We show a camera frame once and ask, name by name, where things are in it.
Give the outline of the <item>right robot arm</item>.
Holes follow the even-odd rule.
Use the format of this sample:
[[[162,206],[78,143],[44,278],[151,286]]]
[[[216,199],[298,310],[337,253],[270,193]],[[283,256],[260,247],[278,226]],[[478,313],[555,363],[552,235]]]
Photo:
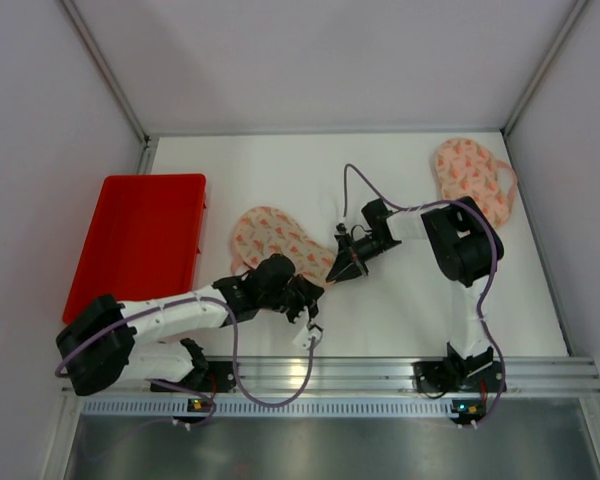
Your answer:
[[[343,223],[336,226],[338,251],[326,280],[341,283],[366,276],[369,260],[407,239],[427,240],[441,273],[452,284],[452,320],[446,355],[414,365],[416,389],[439,398],[495,381],[502,363],[486,332],[485,302],[504,247],[475,201],[462,197],[415,214],[391,210],[376,199],[362,208],[362,215],[367,230],[359,239]]]

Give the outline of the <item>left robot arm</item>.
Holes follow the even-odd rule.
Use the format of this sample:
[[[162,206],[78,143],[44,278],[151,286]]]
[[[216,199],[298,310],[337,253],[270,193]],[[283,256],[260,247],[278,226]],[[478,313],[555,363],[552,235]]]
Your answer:
[[[235,328],[270,311],[290,323],[305,320],[298,341],[312,350],[322,336],[313,320],[324,292],[288,257],[274,254],[254,269],[184,294],[144,301],[101,295],[57,336],[61,362],[55,375],[69,380],[79,396],[140,380],[159,389],[194,390],[209,363],[187,333]]]

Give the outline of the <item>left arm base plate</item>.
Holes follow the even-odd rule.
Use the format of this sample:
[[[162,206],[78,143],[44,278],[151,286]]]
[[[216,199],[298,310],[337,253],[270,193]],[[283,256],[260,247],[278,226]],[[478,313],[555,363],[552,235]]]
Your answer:
[[[193,370],[175,385],[190,391],[217,394],[231,391],[236,380],[230,361],[204,360],[195,363]]]

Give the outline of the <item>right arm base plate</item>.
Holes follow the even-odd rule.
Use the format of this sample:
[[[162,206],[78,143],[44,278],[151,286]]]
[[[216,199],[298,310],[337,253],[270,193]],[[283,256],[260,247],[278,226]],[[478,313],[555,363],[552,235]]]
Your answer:
[[[414,364],[416,390],[428,396],[452,393],[496,393],[505,379],[502,364],[495,360],[451,359]]]

